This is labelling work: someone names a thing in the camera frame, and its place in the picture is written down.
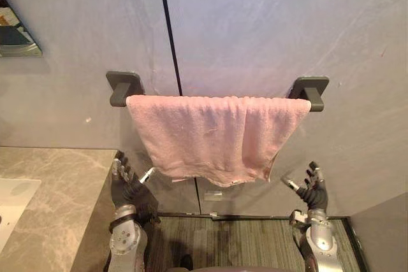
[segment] mirror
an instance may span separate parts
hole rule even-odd
[[[40,57],[42,52],[6,0],[0,0],[0,57]]]

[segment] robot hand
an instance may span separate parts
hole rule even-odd
[[[127,163],[127,158],[122,152],[118,151],[111,166],[111,193],[115,209],[118,210],[124,206],[133,205],[137,210],[136,221],[140,225],[143,226],[147,222],[159,222],[157,211],[150,204],[141,201],[148,192],[144,183],[153,174],[154,168],[148,170],[141,179],[138,179]]]
[[[319,166],[315,162],[311,162],[309,167],[312,169],[306,170],[309,179],[305,179],[307,188],[299,187],[290,178],[283,177],[282,181],[292,188],[305,203],[309,210],[320,209],[326,212],[328,204],[328,195],[326,184]]]

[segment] towel bar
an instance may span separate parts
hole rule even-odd
[[[110,96],[112,106],[124,107],[128,96],[145,93],[140,77],[136,73],[108,71],[106,78],[113,89]],[[309,100],[312,103],[310,111],[323,111],[321,95],[328,84],[329,78],[326,76],[301,76],[294,82],[288,98]]]
[[[301,76],[294,82],[288,98],[309,100],[312,103],[310,111],[323,111],[321,95],[328,84],[327,76]]]

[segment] robotic hand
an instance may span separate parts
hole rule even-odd
[[[115,218],[109,226],[112,236],[110,256],[104,269],[107,272],[144,271],[147,235],[143,226],[147,222],[158,221],[157,213],[149,205],[135,206],[143,184],[153,174],[154,168],[138,180],[126,164],[127,159],[118,152],[110,169]]]
[[[290,224],[302,233],[299,244],[295,236],[293,239],[305,260],[306,272],[341,272],[343,269],[337,258],[337,242],[326,216],[326,184],[320,167],[315,162],[311,162],[309,166],[312,171],[306,170],[309,176],[309,179],[305,179],[307,188],[298,186],[288,177],[282,178],[308,207],[307,213],[295,210],[289,218]]]

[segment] pink towel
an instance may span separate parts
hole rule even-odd
[[[308,100],[283,98],[131,96],[126,104],[155,167],[221,187],[269,180],[274,157],[310,111]]]

